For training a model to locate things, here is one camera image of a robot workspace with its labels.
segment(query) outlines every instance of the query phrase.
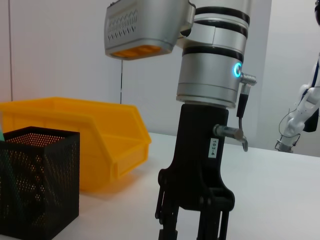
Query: white wall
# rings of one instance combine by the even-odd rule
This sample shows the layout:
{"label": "white wall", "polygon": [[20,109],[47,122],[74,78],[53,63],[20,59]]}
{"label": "white wall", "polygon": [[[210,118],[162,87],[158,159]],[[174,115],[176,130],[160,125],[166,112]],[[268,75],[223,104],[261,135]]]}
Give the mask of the white wall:
{"label": "white wall", "polygon": [[[314,0],[272,2],[257,147],[274,149],[280,138],[281,119],[289,108],[294,110],[300,86],[310,81],[318,59],[319,41]],[[304,132],[294,152],[320,157],[319,139],[319,129],[315,133]]]}
{"label": "white wall", "polygon": [[120,102],[121,61],[104,49],[112,0],[10,1],[14,100]]}
{"label": "white wall", "polygon": [[11,101],[9,0],[0,0],[0,102]]}
{"label": "white wall", "polygon": [[[271,0],[255,0],[243,71],[257,76],[244,117],[244,131],[254,146],[258,109],[268,40]],[[123,62],[122,102],[137,105],[148,130],[176,135],[182,103],[176,101],[182,50],[170,55]],[[236,110],[230,111],[229,126],[238,127]]]}

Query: black mesh pen holder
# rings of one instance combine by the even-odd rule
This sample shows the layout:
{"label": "black mesh pen holder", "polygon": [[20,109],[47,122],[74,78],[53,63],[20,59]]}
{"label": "black mesh pen holder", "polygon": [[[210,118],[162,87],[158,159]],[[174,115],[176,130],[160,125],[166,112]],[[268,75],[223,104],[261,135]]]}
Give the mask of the black mesh pen holder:
{"label": "black mesh pen holder", "polygon": [[27,127],[0,141],[0,234],[51,240],[79,215],[80,134]]}

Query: yellow plastic bin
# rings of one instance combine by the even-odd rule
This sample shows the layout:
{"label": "yellow plastic bin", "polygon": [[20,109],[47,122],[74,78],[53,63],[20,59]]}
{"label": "yellow plastic bin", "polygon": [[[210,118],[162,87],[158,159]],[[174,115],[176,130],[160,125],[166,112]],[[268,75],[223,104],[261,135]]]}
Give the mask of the yellow plastic bin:
{"label": "yellow plastic bin", "polygon": [[51,97],[0,104],[3,131],[80,132],[80,189],[94,192],[148,159],[151,139],[135,106]]}

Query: white table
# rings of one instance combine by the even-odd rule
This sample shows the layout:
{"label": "white table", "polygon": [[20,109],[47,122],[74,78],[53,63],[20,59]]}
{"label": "white table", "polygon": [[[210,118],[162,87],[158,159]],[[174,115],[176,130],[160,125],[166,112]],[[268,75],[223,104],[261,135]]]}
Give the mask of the white table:
{"label": "white table", "polygon": [[[82,194],[80,216],[55,240],[158,239],[158,172],[172,162],[176,138],[150,135],[148,162],[109,193]],[[320,240],[320,159],[226,144],[221,174],[235,194],[228,240]],[[199,216],[180,209],[178,240],[196,240]]]}

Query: metal connector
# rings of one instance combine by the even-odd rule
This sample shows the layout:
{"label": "metal connector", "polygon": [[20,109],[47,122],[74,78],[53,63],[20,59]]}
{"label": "metal connector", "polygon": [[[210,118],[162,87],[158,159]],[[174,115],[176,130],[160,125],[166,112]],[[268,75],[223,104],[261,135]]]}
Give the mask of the metal connector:
{"label": "metal connector", "polygon": [[257,84],[256,79],[257,78],[255,76],[242,72],[240,77],[240,83],[254,86]]}
{"label": "metal connector", "polygon": [[248,152],[249,144],[247,138],[244,136],[244,131],[242,131],[242,129],[217,124],[213,127],[213,134],[217,137],[227,137],[239,141],[240,143],[242,143],[243,150],[245,152]]}
{"label": "metal connector", "polygon": [[251,86],[249,84],[243,84],[241,87],[241,94],[249,95],[251,90]]}

